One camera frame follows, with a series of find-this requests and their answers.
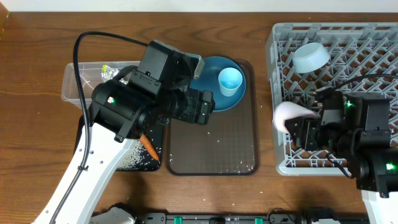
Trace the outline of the pink cup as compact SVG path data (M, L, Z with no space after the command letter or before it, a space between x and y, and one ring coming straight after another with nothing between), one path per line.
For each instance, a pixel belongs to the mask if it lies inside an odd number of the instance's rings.
M288 133L289 131L285 127L285 122L288 119L293 119L300 116L316 117L318 115L316 112L303 106L300 106L290 101L284 101L275 108L273 112L272 124L274 125L276 130L282 133Z

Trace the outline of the light blue cup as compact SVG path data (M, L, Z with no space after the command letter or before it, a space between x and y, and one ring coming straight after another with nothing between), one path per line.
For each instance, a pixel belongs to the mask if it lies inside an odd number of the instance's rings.
M236 68L225 68L218 75L220 92L224 96L233 96L243 82L243 76Z

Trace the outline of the orange carrot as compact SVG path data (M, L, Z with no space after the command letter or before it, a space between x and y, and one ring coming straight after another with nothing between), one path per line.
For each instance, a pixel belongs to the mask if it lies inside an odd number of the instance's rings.
M152 143L149 141L149 139L147 138L147 136L145 134L141 134L139 141L144 146L144 148L149 153L149 155L154 160L159 161L159 156L158 156L156 150L154 149L154 147L152 146Z

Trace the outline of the light blue rice bowl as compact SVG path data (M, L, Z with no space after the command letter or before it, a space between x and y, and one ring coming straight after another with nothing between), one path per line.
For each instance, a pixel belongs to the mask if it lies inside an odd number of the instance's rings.
M293 54L293 66L297 73L308 73L322 68L330 59L327 49L318 42L299 47Z

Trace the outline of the foil snack wrapper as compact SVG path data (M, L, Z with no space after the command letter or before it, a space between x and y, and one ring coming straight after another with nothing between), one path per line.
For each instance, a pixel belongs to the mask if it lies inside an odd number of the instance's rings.
M101 69L101 77L104 82L108 80L118 80L123 84L127 84L128 81L125 79L125 76L129 73L129 68L124 67L121 70L117 68L111 68L108 65L103 65Z

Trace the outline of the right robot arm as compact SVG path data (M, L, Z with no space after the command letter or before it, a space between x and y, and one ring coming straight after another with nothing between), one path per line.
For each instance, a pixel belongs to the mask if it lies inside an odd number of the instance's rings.
M340 171L355 179L370 223L397 223L397 148L391 146L389 100L336 91L318 95L321 113L293 102L274 111L274 126L306 151L327 150L347 161Z

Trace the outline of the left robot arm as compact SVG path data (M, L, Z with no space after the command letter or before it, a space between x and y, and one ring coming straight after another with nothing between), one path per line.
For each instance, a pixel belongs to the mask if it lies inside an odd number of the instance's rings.
M99 84L71 163L35 223L88 223L111 176L142 132L159 118L206 124L215 102L210 91L165 89L140 76L128 84Z

